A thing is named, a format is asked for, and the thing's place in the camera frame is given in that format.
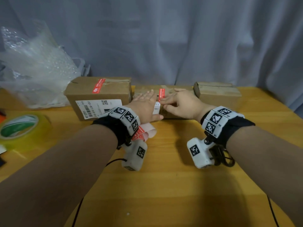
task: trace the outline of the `cardboard box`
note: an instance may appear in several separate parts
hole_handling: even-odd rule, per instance
[[[131,78],[77,77],[64,92],[79,120],[95,120],[107,110],[129,104]]]
[[[194,90],[192,88],[192,86],[175,86],[175,85],[136,85],[135,89],[134,89],[134,97],[136,97],[139,94],[144,94],[147,91],[150,91],[151,89],[154,90],[154,92],[157,93],[157,101],[159,100],[159,93],[160,93],[160,89],[162,93],[164,93],[164,96],[168,96],[171,93],[174,93],[175,90],[174,88],[184,88],[186,90],[189,90],[192,92],[192,94],[194,93]],[[160,106],[160,112],[159,114],[163,115],[165,119],[182,119],[178,116],[175,116],[169,112],[167,112],[163,106]]]
[[[225,106],[237,110],[240,91],[232,84],[219,82],[196,82],[196,96],[203,102],[214,106]]]

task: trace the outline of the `person's right arm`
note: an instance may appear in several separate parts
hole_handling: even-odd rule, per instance
[[[215,106],[202,103],[189,91],[160,101],[177,116],[198,122]],[[260,129],[242,127],[228,140],[226,149],[248,176],[277,203],[296,226],[303,226],[303,149]]]

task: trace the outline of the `plastic bag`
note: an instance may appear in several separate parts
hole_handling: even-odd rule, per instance
[[[0,86],[32,109],[69,105],[63,92],[81,76],[73,60],[58,46],[47,25],[35,21],[37,35],[29,39],[16,30],[1,28],[6,51],[0,60]]]

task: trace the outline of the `barcode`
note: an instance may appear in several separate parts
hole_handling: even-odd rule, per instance
[[[89,107],[87,105],[84,105],[84,108],[87,112],[87,114],[89,115],[89,117],[93,117],[91,110],[89,109]]]

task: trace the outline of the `yellow tape roll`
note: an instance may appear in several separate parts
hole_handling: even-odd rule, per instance
[[[43,142],[51,129],[48,119],[38,112],[27,112],[0,123],[0,144],[6,150],[32,150]]]

